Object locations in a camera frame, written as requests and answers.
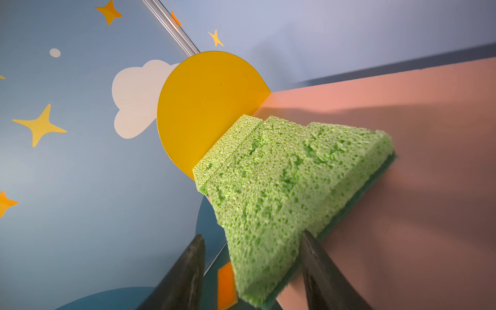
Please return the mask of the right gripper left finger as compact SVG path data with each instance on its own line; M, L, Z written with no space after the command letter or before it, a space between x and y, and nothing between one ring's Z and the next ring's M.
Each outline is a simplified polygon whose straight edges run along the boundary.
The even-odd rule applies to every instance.
M198 309L205 267L205 242L196 235L155 290L137 310Z

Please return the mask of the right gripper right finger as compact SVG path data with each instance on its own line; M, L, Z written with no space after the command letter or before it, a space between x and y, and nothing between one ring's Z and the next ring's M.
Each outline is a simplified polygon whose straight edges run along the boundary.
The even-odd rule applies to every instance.
M309 309L372 310L309 231L302 234L300 257Z

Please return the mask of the green sponge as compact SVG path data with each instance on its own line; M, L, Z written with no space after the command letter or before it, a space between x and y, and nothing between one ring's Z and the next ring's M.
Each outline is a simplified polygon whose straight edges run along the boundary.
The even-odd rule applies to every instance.
M267 309L297 269L304 231L324 236L395 159L389 134L271 116L207 184L239 297Z
M242 143L263 124L263 120L254 116L243 115L233 126L209 149L204 157L194 166L196 188L207 196L207 184L214 174L223 167Z

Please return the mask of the yellow shelf pink blue boards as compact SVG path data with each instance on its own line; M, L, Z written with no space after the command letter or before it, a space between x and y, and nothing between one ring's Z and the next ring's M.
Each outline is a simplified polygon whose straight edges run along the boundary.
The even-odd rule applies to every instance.
M203 52L158 99L238 297L268 309L495 308L495 59L271 92Z

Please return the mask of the orange sponge far left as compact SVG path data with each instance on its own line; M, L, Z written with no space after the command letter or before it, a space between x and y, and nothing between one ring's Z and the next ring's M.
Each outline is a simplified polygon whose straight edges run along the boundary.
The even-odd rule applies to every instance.
M227 310L238 303L235 275L232 268L232 263L228 262L218 270L218 310Z

